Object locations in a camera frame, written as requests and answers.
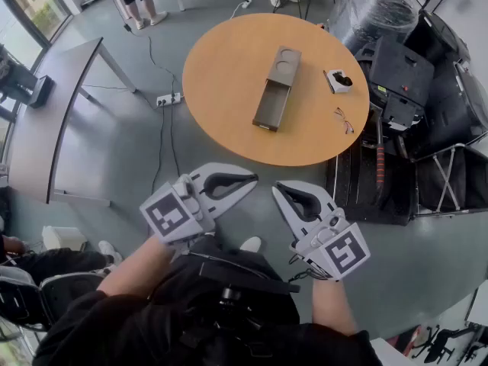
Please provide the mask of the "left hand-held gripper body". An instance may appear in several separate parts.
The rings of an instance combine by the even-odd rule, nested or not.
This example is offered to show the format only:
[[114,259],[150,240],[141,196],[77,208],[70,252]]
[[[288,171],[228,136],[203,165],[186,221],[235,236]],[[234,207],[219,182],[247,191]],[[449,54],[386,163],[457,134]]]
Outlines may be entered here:
[[199,198],[196,185],[184,174],[166,182],[141,206],[149,228],[162,243],[180,243],[215,230],[215,221]]

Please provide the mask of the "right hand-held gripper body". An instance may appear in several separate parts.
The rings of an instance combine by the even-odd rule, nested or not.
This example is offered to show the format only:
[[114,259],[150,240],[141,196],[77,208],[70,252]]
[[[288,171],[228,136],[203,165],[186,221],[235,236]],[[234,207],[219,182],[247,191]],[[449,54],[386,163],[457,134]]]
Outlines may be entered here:
[[292,242],[291,251],[310,266],[311,276],[333,281],[342,280],[371,257],[358,224],[349,223],[341,208]]

